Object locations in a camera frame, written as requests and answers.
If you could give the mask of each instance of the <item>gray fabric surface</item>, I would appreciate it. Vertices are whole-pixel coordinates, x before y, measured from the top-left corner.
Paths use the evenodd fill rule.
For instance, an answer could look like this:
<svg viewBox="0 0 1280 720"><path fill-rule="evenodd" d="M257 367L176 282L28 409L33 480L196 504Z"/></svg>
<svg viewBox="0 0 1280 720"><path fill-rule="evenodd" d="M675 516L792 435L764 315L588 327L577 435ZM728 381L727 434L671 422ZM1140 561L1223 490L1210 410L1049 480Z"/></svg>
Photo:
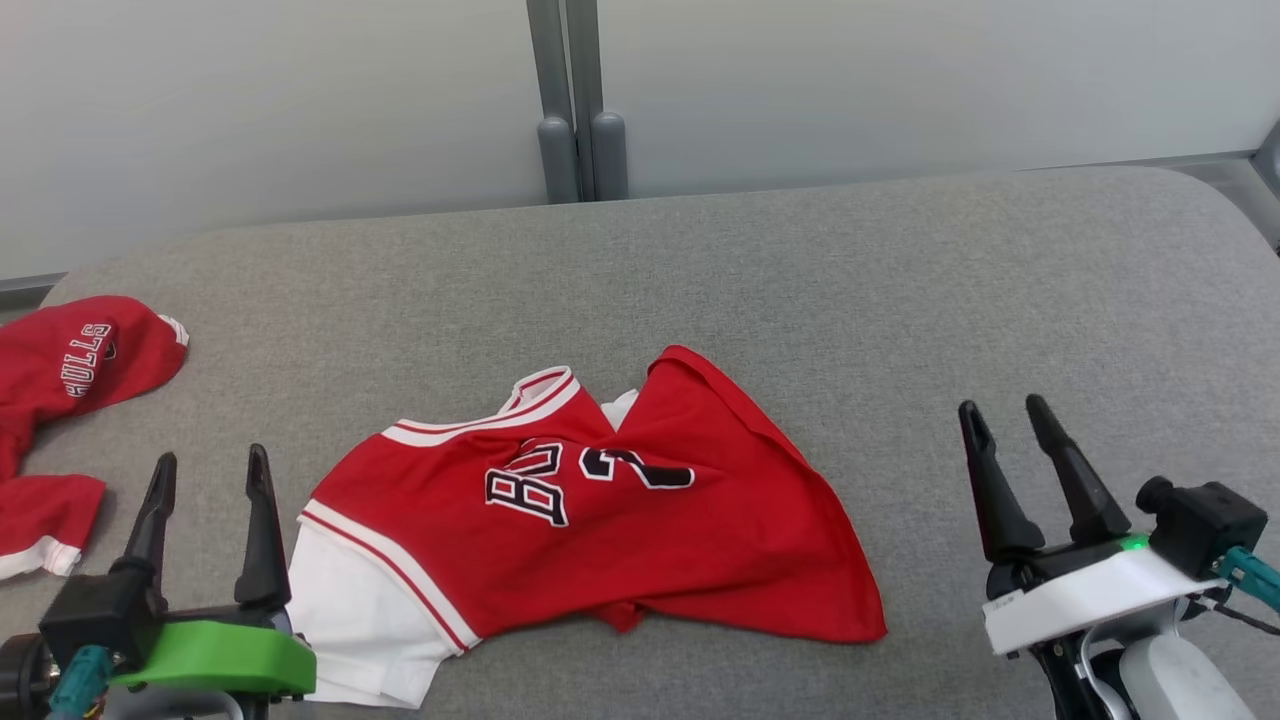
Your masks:
<svg viewBox="0 0 1280 720"><path fill-rule="evenodd" d="M966 397L1051 541L1069 518L1023 411L1033 391L1139 525L1133 497L1156 473L1280 510L1280 261L1229 201L1165 170L237 229L72 273L46 302L104 292L183 322L187 366L49 428L27 470L113 488L83 565L102 571L156 456L175 451L175 607L230 597L250 442L270 451L288 520L398 418L486 415L559 363L612 398L672 342L719 364L831 479L883 593L876 646L663 618L625 637L575 619L497 638L442 667L433 717L1051 716L1034 662L992 657L983 634ZM1261 551L1280 559L1280 528ZM0 634L31 628L56 584L6 583ZM1274 639L1217 618L1187 634L1260 714L1280 703Z"/></svg>

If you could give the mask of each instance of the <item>jersey number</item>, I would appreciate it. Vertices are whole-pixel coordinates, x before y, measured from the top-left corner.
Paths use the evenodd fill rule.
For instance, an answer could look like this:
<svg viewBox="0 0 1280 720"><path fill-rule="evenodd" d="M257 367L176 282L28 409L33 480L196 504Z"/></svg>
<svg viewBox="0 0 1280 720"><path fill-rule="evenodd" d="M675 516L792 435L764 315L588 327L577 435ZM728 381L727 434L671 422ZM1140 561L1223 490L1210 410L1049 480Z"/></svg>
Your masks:
<svg viewBox="0 0 1280 720"><path fill-rule="evenodd" d="M512 510L538 515L553 528L568 527L564 491L539 478L559 471L561 443L539 445L521 454L500 470L485 473L485 505L503 505ZM596 450L584 447L577 464L582 475L593 480L613 482L617 462L627 464L649 489L681 489L694 484L692 468L645 465L630 450Z"/></svg>

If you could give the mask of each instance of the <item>clothing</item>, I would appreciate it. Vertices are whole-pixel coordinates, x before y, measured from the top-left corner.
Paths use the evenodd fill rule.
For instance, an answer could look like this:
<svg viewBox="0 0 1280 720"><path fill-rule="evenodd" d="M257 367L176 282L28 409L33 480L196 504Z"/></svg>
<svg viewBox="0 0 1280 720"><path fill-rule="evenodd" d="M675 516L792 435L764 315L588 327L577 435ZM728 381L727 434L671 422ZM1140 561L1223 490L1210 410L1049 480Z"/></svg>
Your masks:
<svg viewBox="0 0 1280 720"><path fill-rule="evenodd" d="M17 477L36 428L161 386L187 332L131 297L37 310L0 327L0 578L44 566L69 575L104 486L88 475Z"/></svg>
<svg viewBox="0 0 1280 720"><path fill-rule="evenodd" d="M654 610L829 642L886 633L831 487L678 346L603 410L559 366L493 416L401 420L300 523L289 615L319 659L312 700L416 707L442 660L572 612L622 632Z"/></svg>

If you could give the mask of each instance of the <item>cable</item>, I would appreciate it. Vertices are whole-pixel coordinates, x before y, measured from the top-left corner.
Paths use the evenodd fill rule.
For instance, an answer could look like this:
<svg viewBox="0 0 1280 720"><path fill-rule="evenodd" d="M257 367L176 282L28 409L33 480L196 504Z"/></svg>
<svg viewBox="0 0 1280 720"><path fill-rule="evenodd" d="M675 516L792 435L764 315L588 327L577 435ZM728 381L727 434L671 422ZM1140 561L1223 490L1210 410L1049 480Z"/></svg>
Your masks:
<svg viewBox="0 0 1280 720"><path fill-rule="evenodd" d="M1213 562L1213 570L1240 592L1251 594L1280 612L1280 571L1257 555L1235 546Z"/></svg>
<svg viewBox="0 0 1280 720"><path fill-rule="evenodd" d="M1217 610L1219 612L1221 612L1222 615L1226 615L1228 618L1230 618L1233 620L1239 620L1240 623L1244 623L1245 625L1249 625L1251 628L1256 628L1258 630L1262 630L1263 633L1266 633L1268 635L1280 635L1280 628L1276 628L1275 625L1272 625L1270 623L1263 623L1262 620L1258 620L1257 618L1252 618L1249 615L1245 615L1244 612L1239 612L1236 610L1231 610L1230 607L1228 607L1228 606L1225 606L1222 603L1217 603L1217 606L1213 607L1213 610Z"/></svg>
<svg viewBox="0 0 1280 720"><path fill-rule="evenodd" d="M114 666L111 652L102 646L77 650L49 698L49 720L82 720L106 692Z"/></svg>

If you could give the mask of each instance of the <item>white trim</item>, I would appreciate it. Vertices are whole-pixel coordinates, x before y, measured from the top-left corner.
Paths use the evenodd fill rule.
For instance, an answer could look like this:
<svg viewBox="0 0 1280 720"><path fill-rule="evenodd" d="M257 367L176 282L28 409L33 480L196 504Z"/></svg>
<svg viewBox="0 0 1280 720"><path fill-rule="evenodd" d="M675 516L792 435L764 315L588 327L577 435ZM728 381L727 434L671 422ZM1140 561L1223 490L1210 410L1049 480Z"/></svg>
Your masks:
<svg viewBox="0 0 1280 720"><path fill-rule="evenodd" d="M70 575L72 568L79 562L81 551L59 542L50 536L42 536L31 547L9 555L0 555L0 579L12 578L44 568L55 575Z"/></svg>
<svg viewBox="0 0 1280 720"><path fill-rule="evenodd" d="M156 316L168 323L170 328L173 328L173 332L177 336L175 340L178 341L178 345L186 347L187 343L191 341L191 336L187 334L187 328L182 327L182 323L174 320L169 315L160 315L157 313Z"/></svg>
<svg viewBox="0 0 1280 720"><path fill-rule="evenodd" d="M352 542L342 534L334 533L325 525L311 520L311 518L307 518L306 515L300 515L298 523L311 528L312 530L323 533L326 538L334 539L356 550L379 566L384 566L385 561L381 557L378 557L378 555L369 552L369 548L371 547L383 553L383 556L394 565L394 568L389 569L388 574L401 584L404 584L404 578L408 578L417 592L421 592L426 597L428 602L431 603L431 609L434 609L435 612L439 614L440 619L448 625L448 628L438 628L440 630L440 637L449 639L448 630L452 630L453 635L462 641L466 647L460 647L460 652L479 644L481 638L475 634L470 625L467 625L466 620L462 619L462 615L460 615L457 609L453 607L453 603L449 602L449 598L444 597L444 593L440 592L440 588L435 584L435 582L433 582L431 578L428 577L426 571L422 570L422 566L413 560L413 556L406 552L404 548L396 543L396 541L379 534L360 523L356 523L355 520L347 519L337 510L333 510L315 500L308 501L302 511L314 515L319 520L324 520L343 533L357 538L360 542ZM417 598L417 593L413 592L413 588L406 587L404 589L412 593L415 600ZM431 624L438 624L430 609L424 607L422 610L428 619L431 620Z"/></svg>
<svg viewBox="0 0 1280 720"><path fill-rule="evenodd" d="M525 388L534 384L534 380L559 382L564 378L564 375L572 375L572 374L573 372L570 370L567 365L553 365L550 368L547 368L545 370L540 370L538 373L532 373L530 375L520 378L518 380L516 380L516 384L511 387L511 397L508 397L507 402L503 402L502 407L498 409L498 415L503 415L513 410L520 410L521 406L525 406L529 402L538 400L538 397L541 397L541 395L545 395L547 393L545 391L536 396L525 395Z"/></svg>
<svg viewBox="0 0 1280 720"><path fill-rule="evenodd" d="M549 388L547 388L545 391L534 397L525 396L521 392L526 384L543 377L545 377L548 380L552 380L552 386ZM506 404L503 404L502 410L498 410L498 413L489 415L488 418L480 418L479 420L467 420L465 423L447 423L443 425L435 425L431 423L417 423L415 420L401 419L397 424L408 425L416 430L442 433L452 430L454 428L461 428L463 425L475 425L490 420L499 420L507 415L520 413L524 407L517 407L516 406L517 404L527 407L529 405L532 405L534 402L538 402L539 400L543 400L547 396L559 392L561 389L564 388L564 386L568 384L571 379L573 379L573 373L570 372L568 366L557 365L554 368L548 368L545 370L541 370L540 373L525 375L524 378L516 380L516 384L512 386L511 388L511 397L507 400Z"/></svg>
<svg viewBox="0 0 1280 720"><path fill-rule="evenodd" d="M573 379L572 374L567 374L567 370L566 368L566 379L561 380L554 389L548 391L548 395L539 397L536 402L541 402L541 405L536 407L530 405L508 413L499 413L481 420L453 425L428 425L412 420L401 420L394 427L383 430L383 437L412 447L436 447L462 433L513 428L541 420L563 407L581 389L582 386Z"/></svg>

